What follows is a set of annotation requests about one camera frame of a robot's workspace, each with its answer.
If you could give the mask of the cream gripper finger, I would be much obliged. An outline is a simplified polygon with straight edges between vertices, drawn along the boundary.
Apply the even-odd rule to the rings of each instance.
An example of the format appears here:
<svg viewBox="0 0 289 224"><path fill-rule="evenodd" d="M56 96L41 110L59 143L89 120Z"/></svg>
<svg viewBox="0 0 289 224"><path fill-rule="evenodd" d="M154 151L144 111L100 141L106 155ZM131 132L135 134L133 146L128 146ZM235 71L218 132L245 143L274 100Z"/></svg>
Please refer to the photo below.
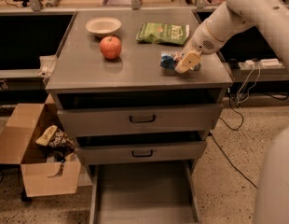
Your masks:
<svg viewBox="0 0 289 224"><path fill-rule="evenodd" d="M175 66L175 71L182 74L195 67L201 61L201 53L195 50L189 51Z"/></svg>

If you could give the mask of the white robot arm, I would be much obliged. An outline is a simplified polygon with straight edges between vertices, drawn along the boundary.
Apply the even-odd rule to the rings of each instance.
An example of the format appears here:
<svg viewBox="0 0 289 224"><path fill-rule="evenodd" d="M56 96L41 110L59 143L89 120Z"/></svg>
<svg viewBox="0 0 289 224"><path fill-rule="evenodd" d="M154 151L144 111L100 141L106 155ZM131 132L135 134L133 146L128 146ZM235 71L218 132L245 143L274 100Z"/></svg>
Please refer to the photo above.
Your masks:
<svg viewBox="0 0 289 224"><path fill-rule="evenodd" d="M235 34L256 27L289 72L289 8L280 0L225 0L195 31L175 71L184 73ZM272 141L264 159L254 224L289 224L289 127Z"/></svg>

